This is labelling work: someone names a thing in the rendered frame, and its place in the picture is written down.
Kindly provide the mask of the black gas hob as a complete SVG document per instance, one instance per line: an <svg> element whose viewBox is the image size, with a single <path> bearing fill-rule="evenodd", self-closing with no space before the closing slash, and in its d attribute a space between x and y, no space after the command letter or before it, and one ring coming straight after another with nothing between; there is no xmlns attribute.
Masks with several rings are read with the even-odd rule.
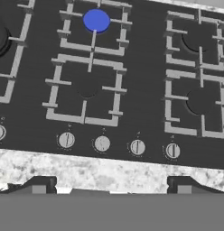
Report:
<svg viewBox="0 0 224 231"><path fill-rule="evenodd" d="M166 29L168 11L194 14L198 9L204 16L224 21L224 9L203 5L187 5L168 0L114 0L132 5L128 20L132 22L126 38L129 45L124 56L100 54L88 51L64 49L57 33L63 28L59 13L67 8L65 0L0 0L0 125L6 136L0 141L0 149L50 152L57 154L105 158L131 162L175 164L224 170L224 140L164 131L164 94L166 71L181 70L224 77L224 70L196 69L166 62ZM90 45L92 33L83 25L82 19L73 17L68 42ZM98 47L117 49L120 25L112 23L96 38ZM55 67L51 59L59 54L112 60L122 62L127 69L122 88L127 93L121 96L118 127L82 125L48 120L47 108L42 105L50 98L51 86L45 83L52 79ZM61 79L70 81L70 86L60 86L56 114L81 115L83 97L76 89L80 77L94 78L98 85L114 87L116 72L112 68L94 65L88 73L88 65L67 62L62 67ZM172 92L187 96L198 88L196 79L175 79ZM86 116L110 119L114 93L100 89L87 101ZM181 119L172 126L198 129L201 117L194 115L182 101L174 100L172 117ZM220 107L214 106L205 115L208 131L221 131ZM75 143L70 148L59 145L59 136L70 132ZM95 140L105 135L110 147L99 152ZM145 152L136 156L130 151L130 143L140 139L145 143ZM169 158L165 149L169 143L177 143L181 154Z"/></svg>

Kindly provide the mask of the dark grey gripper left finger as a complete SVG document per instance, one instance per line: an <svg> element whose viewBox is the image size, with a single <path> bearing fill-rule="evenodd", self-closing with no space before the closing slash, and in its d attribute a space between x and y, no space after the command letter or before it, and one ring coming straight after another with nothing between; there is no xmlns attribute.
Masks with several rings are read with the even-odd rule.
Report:
<svg viewBox="0 0 224 231"><path fill-rule="evenodd" d="M53 176L35 176L24 184L11 184L9 193L56 194L57 179Z"/></svg>

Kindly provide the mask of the blue burner flame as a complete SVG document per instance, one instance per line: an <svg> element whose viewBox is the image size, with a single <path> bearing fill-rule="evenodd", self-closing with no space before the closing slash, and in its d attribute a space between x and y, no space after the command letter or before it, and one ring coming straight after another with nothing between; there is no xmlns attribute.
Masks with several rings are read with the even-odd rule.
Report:
<svg viewBox="0 0 224 231"><path fill-rule="evenodd" d="M104 32L110 25L110 17L101 9L90 9L84 14L83 23L91 32Z"/></svg>

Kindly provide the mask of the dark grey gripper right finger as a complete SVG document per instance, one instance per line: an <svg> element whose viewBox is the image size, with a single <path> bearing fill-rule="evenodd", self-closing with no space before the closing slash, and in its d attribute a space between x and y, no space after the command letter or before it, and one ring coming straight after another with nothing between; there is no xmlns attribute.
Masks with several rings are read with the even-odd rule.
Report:
<svg viewBox="0 0 224 231"><path fill-rule="evenodd" d="M168 194L218 193L217 189L201 185L189 176L169 176L167 178Z"/></svg>

